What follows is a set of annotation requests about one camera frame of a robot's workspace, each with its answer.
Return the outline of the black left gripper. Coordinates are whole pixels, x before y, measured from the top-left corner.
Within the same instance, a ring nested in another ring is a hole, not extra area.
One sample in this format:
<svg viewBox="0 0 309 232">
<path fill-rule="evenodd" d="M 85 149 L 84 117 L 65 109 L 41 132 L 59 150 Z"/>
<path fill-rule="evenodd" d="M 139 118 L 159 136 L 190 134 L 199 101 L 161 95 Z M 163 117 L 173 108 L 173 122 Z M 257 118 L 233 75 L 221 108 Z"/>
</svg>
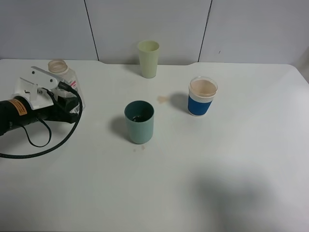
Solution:
<svg viewBox="0 0 309 232">
<path fill-rule="evenodd" d="M 78 119 L 78 113 L 71 113 L 76 106 L 79 107 L 79 101 L 77 97 L 63 98 L 50 96 L 53 101 L 52 106 L 44 107 L 34 110 L 34 114 L 37 118 L 47 121 L 67 122 L 75 123 Z"/>
</svg>

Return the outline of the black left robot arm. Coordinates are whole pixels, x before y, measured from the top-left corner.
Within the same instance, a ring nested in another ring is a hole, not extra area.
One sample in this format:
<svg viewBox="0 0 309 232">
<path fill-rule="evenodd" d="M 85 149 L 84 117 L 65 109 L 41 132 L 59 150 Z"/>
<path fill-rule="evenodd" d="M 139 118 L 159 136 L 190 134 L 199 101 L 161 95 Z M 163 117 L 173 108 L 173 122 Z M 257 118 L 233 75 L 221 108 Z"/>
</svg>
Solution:
<svg viewBox="0 0 309 232">
<path fill-rule="evenodd" d="M 74 123 L 78 114 L 71 110 L 79 105 L 78 98 L 58 97 L 54 105 L 33 110 L 28 101 L 20 96 L 0 102 L 0 134 L 41 120 Z"/>
</svg>

